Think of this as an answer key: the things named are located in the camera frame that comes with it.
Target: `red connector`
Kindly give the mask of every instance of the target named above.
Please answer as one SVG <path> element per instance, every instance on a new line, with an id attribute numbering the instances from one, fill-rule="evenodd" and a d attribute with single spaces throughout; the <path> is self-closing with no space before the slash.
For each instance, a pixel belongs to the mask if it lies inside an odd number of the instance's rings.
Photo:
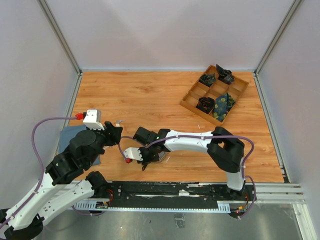
<path id="1" fill-rule="evenodd" d="M 81 113 L 81 112 L 77 113 L 77 114 L 75 115 L 75 117 L 76 117 L 77 120 L 81 120 L 81 119 L 84 119 L 84 118 L 85 118 L 84 114 Z"/>

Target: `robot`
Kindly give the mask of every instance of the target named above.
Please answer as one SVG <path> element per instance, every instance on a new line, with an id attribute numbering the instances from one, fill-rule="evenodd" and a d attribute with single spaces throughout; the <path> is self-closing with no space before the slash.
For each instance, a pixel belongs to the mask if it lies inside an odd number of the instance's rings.
<path id="1" fill-rule="evenodd" d="M 75 178 L 89 170 L 98 155 L 105 153 L 106 147 L 118 145 L 121 140 L 123 128 L 113 126 L 109 121 L 102 125 L 99 110 L 89 109 L 81 114 L 86 130 L 80 131 L 70 140 L 67 148 L 53 158 L 39 180 L 40 187 L 37 189 L 38 182 L 12 208 L 0 210 L 0 223 L 9 227 L 4 232 L 7 240 L 35 238 L 60 213 L 83 199 L 101 198 L 108 189 L 110 184 L 102 174 L 91 172 L 85 180 L 59 194 Z M 241 194 L 245 185 L 242 172 L 245 145 L 232 136 L 223 127 L 202 133 L 171 129 L 160 129 L 155 133 L 139 127 L 133 139 L 141 143 L 142 147 L 129 147 L 123 154 L 127 163 L 136 160 L 144 171 L 148 164 L 161 161 L 169 152 L 188 150 L 207 153 L 225 171 L 230 192 Z"/>

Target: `wooden tabletop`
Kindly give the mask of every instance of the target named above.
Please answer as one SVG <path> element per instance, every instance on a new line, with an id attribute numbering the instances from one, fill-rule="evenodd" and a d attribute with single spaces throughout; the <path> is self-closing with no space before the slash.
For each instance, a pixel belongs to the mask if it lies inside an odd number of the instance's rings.
<path id="1" fill-rule="evenodd" d="M 158 132 L 172 129 L 178 132 L 207 132 L 215 126 L 182 107 L 179 103 L 201 72 L 85 72 L 75 101 L 73 114 L 87 109 L 102 111 L 101 122 L 125 120 L 123 136 L 133 136 L 138 127 Z M 253 140 L 255 149 L 246 162 L 245 174 L 255 182 L 282 183 L 275 148 L 270 137 L 265 115 L 251 72 L 234 72 L 234 75 L 250 82 L 232 114 L 222 127 L 234 135 Z M 72 120 L 70 125 L 82 124 Z M 121 141 L 122 149 L 139 147 L 130 140 Z M 250 144 L 245 142 L 245 153 Z M 160 163 L 149 164 L 142 171 L 135 161 L 125 163 L 118 147 L 109 147 L 100 158 L 101 164 L 89 172 L 100 171 L 106 180 L 113 181 L 179 181 L 225 182 L 226 175 L 208 154 L 175 151 Z"/>

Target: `wooden tray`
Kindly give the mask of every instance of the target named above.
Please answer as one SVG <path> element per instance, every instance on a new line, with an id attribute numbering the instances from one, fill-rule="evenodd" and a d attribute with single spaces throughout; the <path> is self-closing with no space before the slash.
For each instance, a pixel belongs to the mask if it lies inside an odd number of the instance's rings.
<path id="1" fill-rule="evenodd" d="M 196 83 L 191 87 L 188 93 L 183 97 L 180 105 L 185 107 L 186 109 L 189 109 L 191 112 L 197 114 L 210 123 L 216 126 L 221 126 L 222 124 L 224 124 L 228 116 L 232 113 L 233 109 L 237 107 L 237 102 L 243 92 L 246 90 L 249 83 L 235 76 L 234 82 L 228 85 L 218 80 L 219 74 L 216 70 L 216 67 L 213 65 L 209 66 L 204 74 L 215 74 L 216 81 L 210 87 L 208 87 L 199 82 L 200 79 L 198 79 L 198 81 L 196 81 Z M 196 108 L 199 98 L 210 97 L 216 100 L 218 97 L 225 93 L 229 93 L 232 96 L 232 98 L 235 100 L 235 105 L 231 108 L 223 121 L 215 119 L 212 116 L 212 111 L 207 114 Z"/>

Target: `white wall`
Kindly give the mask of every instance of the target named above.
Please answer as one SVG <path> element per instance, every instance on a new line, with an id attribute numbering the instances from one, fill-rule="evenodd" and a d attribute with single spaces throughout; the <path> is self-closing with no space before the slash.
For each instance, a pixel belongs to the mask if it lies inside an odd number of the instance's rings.
<path id="1" fill-rule="evenodd" d="M 47 2 L 85 70 L 253 70 L 293 0 Z"/>
<path id="2" fill-rule="evenodd" d="M 40 120 L 65 116 L 76 73 L 36 0 L 0 2 L 0 209 L 37 182 L 31 132 Z M 36 145 L 52 160 L 62 121 L 45 123 Z"/>
<path id="3" fill-rule="evenodd" d="M 290 177 L 300 183 L 320 236 L 320 2 L 304 1 L 260 82 Z"/>

